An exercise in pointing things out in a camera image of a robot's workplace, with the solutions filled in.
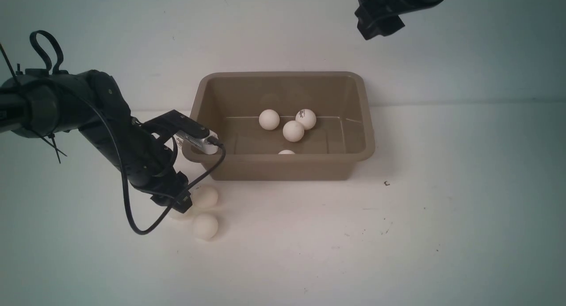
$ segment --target black robot end effector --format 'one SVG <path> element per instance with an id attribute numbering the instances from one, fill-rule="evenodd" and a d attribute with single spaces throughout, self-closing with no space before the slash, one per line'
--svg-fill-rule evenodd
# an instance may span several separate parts
<path id="1" fill-rule="evenodd" d="M 363 38 L 388 36 L 402 29 L 405 24 L 400 14 L 425 10 L 440 4 L 443 0 L 358 0 L 358 30 Z"/>

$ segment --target plastic tub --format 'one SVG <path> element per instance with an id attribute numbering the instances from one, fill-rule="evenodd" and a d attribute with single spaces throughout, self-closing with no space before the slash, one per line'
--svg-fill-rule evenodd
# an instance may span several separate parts
<path id="1" fill-rule="evenodd" d="M 303 108 L 317 124 L 298 142 L 283 138 L 282 128 Z M 275 110 L 275 130 L 259 125 L 259 114 Z M 358 161 L 375 150 L 366 89 L 349 72 L 216 73 L 200 82 L 192 119 L 218 134 L 226 159 L 215 180 L 345 180 Z M 279 155 L 290 149 L 295 155 Z M 183 155 L 208 169 L 218 160 L 184 143 Z"/>

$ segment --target white ball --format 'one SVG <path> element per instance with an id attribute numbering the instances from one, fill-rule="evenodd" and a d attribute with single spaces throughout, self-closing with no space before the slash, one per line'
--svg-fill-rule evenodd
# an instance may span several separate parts
<path id="1" fill-rule="evenodd" d="M 259 115 L 259 125 L 265 130 L 273 130 L 279 126 L 279 114 L 273 109 L 265 109 Z"/>
<path id="2" fill-rule="evenodd" d="M 191 200 L 195 207 L 209 209 L 218 202 L 218 191 L 210 185 L 199 185 L 192 191 Z"/>
<path id="3" fill-rule="evenodd" d="M 201 213 L 192 221 L 192 233 L 198 239 L 212 239 L 216 232 L 218 232 L 218 220 L 214 215 Z"/>
<path id="4" fill-rule="evenodd" d="M 309 130 L 317 123 L 317 115 L 310 109 L 302 109 L 295 116 L 295 120 L 300 122 L 305 130 Z"/>
<path id="5" fill-rule="evenodd" d="M 305 135 L 305 127 L 301 123 L 291 120 L 283 126 L 283 137 L 291 142 L 297 142 Z"/>

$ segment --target robotic arm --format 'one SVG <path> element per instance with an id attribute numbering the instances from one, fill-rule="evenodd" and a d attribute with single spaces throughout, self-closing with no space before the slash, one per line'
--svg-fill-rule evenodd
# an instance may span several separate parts
<path id="1" fill-rule="evenodd" d="M 51 60 L 37 43 L 37 34 L 45 36 L 57 54 L 52 74 L 49 74 Z M 59 70 L 63 52 L 48 32 L 33 32 L 30 42 L 46 68 L 26 69 L 23 73 L 18 64 L 14 72 L 2 49 L 13 77 L 0 87 L 0 133 L 12 130 L 22 137 L 51 138 L 53 143 L 44 140 L 55 148 L 59 157 L 61 151 L 55 145 L 54 134 L 78 129 L 121 171 L 126 216 L 138 234 L 152 231 L 171 209 L 186 212 L 192 205 L 188 190 L 216 169 L 225 157 L 217 135 L 175 110 L 140 123 L 131 116 L 130 107 L 112 76 L 96 70 L 77 75 Z M 222 155 L 218 163 L 189 183 L 173 167 L 178 153 L 175 139 L 173 150 L 164 145 L 175 134 L 204 153 L 216 153 L 220 147 Z M 139 229 L 132 217 L 128 181 L 138 191 L 152 195 L 154 203 L 166 207 L 146 230 Z"/>

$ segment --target white backdrop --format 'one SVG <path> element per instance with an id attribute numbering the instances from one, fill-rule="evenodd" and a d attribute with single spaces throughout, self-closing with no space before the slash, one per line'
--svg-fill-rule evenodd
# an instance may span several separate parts
<path id="1" fill-rule="evenodd" d="M 372 105 L 564 100 L 562 2 L 447 0 L 367 42 L 356 0 L 0 0 L 0 40 L 41 67 L 28 35 L 51 32 L 63 68 L 112 74 L 137 110 L 186 109 L 207 74 L 258 70 L 355 72 Z"/>

